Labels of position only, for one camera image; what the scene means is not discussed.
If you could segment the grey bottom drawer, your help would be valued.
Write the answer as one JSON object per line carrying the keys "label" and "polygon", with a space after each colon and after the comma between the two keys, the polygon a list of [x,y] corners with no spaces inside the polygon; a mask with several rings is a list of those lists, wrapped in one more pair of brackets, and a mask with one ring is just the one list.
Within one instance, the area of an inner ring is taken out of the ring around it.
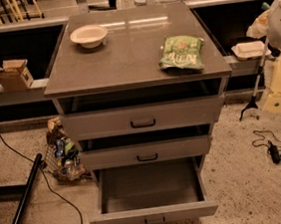
{"label": "grey bottom drawer", "polygon": [[201,180],[201,158],[107,168],[99,173],[90,224],[164,224],[212,216],[217,208]]}

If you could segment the grey drawer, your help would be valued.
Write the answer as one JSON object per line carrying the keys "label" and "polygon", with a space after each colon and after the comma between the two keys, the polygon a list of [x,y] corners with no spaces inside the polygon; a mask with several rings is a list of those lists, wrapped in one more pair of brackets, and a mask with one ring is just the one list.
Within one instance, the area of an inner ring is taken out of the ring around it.
{"label": "grey drawer", "polygon": [[164,224],[212,216],[217,208],[201,180],[201,158],[107,168],[99,173],[90,224]]}
{"label": "grey drawer", "polygon": [[94,138],[86,143],[80,158],[87,169],[96,170],[200,156],[210,149],[210,130],[210,124],[199,124]]}
{"label": "grey drawer", "polygon": [[114,136],[218,120],[220,80],[129,89],[62,101],[60,121],[73,140]]}

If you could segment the grey drawer cabinet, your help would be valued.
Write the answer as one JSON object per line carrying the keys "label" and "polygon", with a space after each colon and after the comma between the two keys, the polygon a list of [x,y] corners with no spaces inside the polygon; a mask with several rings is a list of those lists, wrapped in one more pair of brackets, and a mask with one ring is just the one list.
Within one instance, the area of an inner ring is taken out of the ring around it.
{"label": "grey drawer cabinet", "polygon": [[[99,24],[108,30],[106,44],[86,50],[74,44],[68,35],[63,36],[44,92],[53,101],[60,116],[66,109],[62,106],[63,100],[69,102],[84,95],[167,84],[218,79],[224,98],[231,69],[184,3],[73,16],[69,19],[67,30],[73,31],[89,24]],[[161,68],[158,63],[165,39],[184,35],[203,40],[200,51],[203,70]],[[71,140],[80,156],[89,140],[104,137]],[[99,173],[106,169],[88,169],[98,189]]]}

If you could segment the grey middle drawer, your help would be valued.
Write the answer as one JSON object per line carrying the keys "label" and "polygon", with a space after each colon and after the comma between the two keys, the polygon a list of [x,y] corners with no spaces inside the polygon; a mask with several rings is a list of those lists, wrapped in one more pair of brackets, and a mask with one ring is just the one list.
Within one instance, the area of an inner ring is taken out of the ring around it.
{"label": "grey middle drawer", "polygon": [[86,143],[80,158],[87,169],[96,170],[200,156],[210,149],[210,130],[210,124],[199,124],[94,138]]}

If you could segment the grey top drawer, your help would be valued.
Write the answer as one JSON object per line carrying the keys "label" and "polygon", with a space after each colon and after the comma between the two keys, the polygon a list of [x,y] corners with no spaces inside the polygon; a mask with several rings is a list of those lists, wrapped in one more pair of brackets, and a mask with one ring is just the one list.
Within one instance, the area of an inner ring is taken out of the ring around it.
{"label": "grey top drawer", "polygon": [[62,101],[60,121],[73,140],[114,136],[218,120],[220,80],[129,89]]}

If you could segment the green chip bag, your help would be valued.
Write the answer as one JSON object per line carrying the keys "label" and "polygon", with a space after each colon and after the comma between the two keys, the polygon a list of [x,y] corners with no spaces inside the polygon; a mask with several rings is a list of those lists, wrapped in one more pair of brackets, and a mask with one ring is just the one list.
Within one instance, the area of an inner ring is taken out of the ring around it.
{"label": "green chip bag", "polygon": [[167,37],[158,64],[163,69],[203,70],[204,66],[200,57],[202,44],[201,38],[186,35]]}

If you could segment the white paper bowl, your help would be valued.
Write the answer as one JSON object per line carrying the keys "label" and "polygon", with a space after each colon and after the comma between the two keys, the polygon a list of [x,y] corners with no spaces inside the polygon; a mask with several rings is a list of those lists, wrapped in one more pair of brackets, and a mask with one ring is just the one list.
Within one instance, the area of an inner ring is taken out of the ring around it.
{"label": "white paper bowl", "polygon": [[70,36],[73,43],[85,49],[97,48],[107,37],[108,30],[101,25],[82,26],[74,30]]}

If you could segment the reacher grabber tool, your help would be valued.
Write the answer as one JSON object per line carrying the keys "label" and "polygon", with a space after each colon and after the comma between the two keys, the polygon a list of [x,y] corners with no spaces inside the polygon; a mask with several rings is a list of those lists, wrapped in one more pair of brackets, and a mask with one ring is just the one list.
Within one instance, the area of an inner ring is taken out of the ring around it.
{"label": "reacher grabber tool", "polygon": [[240,120],[243,120],[244,118],[244,113],[247,111],[247,110],[255,110],[258,108],[258,105],[256,103],[256,97],[257,97],[257,94],[258,94],[258,87],[259,87],[259,84],[260,84],[260,78],[261,78],[261,75],[263,73],[263,67],[265,65],[265,58],[267,56],[267,51],[268,51],[268,45],[269,45],[269,39],[266,38],[265,41],[264,41],[264,47],[261,51],[261,59],[260,59],[260,64],[258,66],[258,70],[257,70],[257,77],[255,79],[255,86],[254,86],[254,89],[253,89],[253,93],[252,93],[252,97],[249,101],[249,103],[245,106],[245,108],[241,111],[241,115],[240,115]]}

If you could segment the white takeout container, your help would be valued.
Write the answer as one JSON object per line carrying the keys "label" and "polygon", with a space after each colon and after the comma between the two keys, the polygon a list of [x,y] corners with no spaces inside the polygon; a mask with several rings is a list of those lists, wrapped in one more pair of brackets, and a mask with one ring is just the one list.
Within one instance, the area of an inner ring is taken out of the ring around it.
{"label": "white takeout container", "polygon": [[251,41],[249,43],[241,42],[231,48],[231,51],[239,61],[258,59],[265,53],[270,54],[269,49],[264,49],[265,44],[262,41]]}

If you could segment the open cardboard box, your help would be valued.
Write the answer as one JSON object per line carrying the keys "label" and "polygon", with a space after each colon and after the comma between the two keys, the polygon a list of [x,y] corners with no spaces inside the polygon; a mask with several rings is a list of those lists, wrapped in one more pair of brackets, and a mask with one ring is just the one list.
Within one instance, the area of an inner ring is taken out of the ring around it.
{"label": "open cardboard box", "polygon": [[0,67],[0,85],[4,92],[16,93],[31,88],[34,79],[27,63],[27,59],[4,60]]}

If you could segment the black metal pole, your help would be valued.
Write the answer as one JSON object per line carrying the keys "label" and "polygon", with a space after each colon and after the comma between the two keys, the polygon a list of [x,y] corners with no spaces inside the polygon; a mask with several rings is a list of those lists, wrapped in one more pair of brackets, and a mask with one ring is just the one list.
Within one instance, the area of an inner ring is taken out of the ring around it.
{"label": "black metal pole", "polygon": [[27,209],[29,198],[31,196],[31,191],[33,190],[32,188],[34,185],[34,181],[38,174],[38,170],[40,169],[41,163],[42,163],[42,154],[38,153],[31,167],[31,172],[27,179],[27,183],[24,185],[24,192],[22,193],[22,196],[20,198],[21,200],[18,204],[18,207],[16,208],[17,211],[14,215],[12,224],[22,224],[24,213]]}

